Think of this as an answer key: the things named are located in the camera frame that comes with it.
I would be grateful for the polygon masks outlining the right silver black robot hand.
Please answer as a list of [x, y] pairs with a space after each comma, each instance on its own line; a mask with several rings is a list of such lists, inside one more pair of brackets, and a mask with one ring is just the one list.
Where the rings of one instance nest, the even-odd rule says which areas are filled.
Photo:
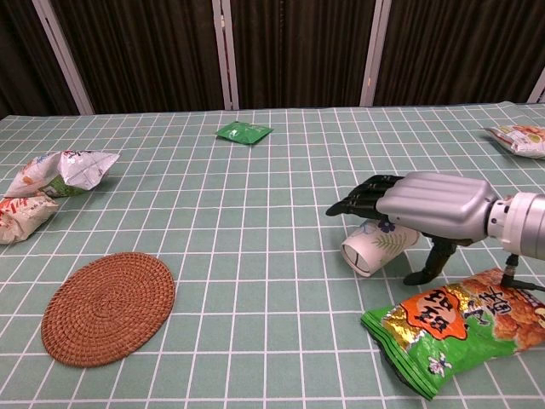
[[441, 273], [459, 246], [487, 238], [488, 218], [497, 200], [487, 181], [414, 171], [405, 176], [374, 175], [326, 215], [391, 222], [429, 237], [433, 247], [425, 267], [404, 277], [405, 285], [423, 285]]

